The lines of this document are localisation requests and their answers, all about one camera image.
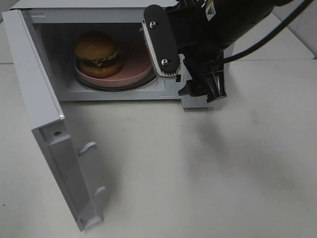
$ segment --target pink plate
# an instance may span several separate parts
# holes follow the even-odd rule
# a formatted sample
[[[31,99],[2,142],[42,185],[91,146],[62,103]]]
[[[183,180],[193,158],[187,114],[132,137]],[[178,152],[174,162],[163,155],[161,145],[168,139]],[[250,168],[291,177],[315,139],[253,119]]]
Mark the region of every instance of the pink plate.
[[[76,71],[84,81],[101,87],[123,87],[144,79],[152,69],[151,60],[147,48],[140,44],[120,43],[124,49],[124,66],[122,69],[106,78],[94,78],[79,71],[75,61]]]

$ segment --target bottom bun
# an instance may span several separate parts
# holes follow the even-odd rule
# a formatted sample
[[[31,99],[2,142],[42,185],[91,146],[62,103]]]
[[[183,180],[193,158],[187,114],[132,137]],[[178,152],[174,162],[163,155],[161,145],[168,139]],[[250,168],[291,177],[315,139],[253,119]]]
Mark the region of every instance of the bottom bun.
[[[107,66],[107,67],[91,66],[86,64],[82,60],[78,60],[78,66],[79,66],[78,67],[79,70],[87,76],[91,76],[95,78],[105,78],[115,73],[118,73],[123,66],[123,60],[120,59],[115,64]]]

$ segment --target sesame-free bun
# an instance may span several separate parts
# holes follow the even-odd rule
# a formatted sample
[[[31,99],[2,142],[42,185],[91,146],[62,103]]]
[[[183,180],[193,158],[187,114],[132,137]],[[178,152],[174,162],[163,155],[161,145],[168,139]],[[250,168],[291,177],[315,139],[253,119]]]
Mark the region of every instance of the sesame-free bun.
[[[78,69],[87,76],[95,78],[105,78],[118,73],[123,66],[123,59],[119,59],[116,63],[107,67],[98,67],[87,64],[83,60],[78,60]]]
[[[98,60],[112,56],[117,50],[113,39],[99,31],[88,31],[80,35],[75,45],[77,57]]]

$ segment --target white wall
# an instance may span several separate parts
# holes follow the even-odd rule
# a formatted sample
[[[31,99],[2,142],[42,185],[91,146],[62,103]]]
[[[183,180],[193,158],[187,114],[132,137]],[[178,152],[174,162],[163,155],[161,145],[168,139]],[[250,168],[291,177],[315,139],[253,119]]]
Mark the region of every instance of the white wall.
[[[15,5],[18,0],[0,0],[0,13],[8,11],[10,7]]]
[[[283,20],[303,0],[293,0],[286,6],[276,7],[274,14]],[[315,0],[288,27],[314,54],[317,59],[317,0]]]

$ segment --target top bun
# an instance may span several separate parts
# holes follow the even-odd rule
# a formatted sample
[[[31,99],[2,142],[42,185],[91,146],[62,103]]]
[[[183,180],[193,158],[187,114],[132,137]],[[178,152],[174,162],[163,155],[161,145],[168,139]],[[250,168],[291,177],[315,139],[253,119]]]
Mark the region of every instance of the top bun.
[[[80,35],[75,45],[77,57],[98,60],[112,56],[117,50],[113,39],[99,31],[88,31]]]

